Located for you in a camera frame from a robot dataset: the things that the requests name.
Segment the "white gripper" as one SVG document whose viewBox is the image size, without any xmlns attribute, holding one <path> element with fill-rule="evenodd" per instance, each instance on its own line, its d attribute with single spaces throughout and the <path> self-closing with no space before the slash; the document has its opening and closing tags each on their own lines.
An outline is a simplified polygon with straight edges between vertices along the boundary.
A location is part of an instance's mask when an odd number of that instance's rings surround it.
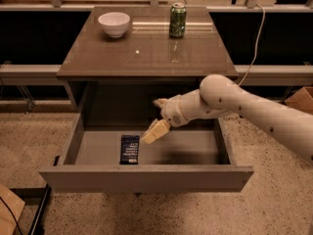
<svg viewBox="0 0 313 235">
<path fill-rule="evenodd" d="M 181 96 L 177 95 L 172 98 L 160 98 L 153 100 L 153 104 L 161 109 L 161 116 L 164 119 L 155 119 L 148 130 L 143 134 L 140 142 L 143 144 L 152 144 L 158 138 L 164 136 L 172 127 L 186 125 L 189 121 L 183 116 L 180 107 Z"/>
</svg>

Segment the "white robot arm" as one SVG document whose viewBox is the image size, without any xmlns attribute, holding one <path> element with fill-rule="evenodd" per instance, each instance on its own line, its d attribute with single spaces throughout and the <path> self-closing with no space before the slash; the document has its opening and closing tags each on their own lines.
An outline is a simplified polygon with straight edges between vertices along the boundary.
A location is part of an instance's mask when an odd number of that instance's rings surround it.
<svg viewBox="0 0 313 235">
<path fill-rule="evenodd" d="M 251 94 L 223 75 L 211 74 L 201 81 L 199 89 L 157 99 L 155 105 L 161 118 L 154 120 L 141 137 L 145 144 L 194 119 L 236 113 L 313 165 L 313 116 Z"/>
</svg>

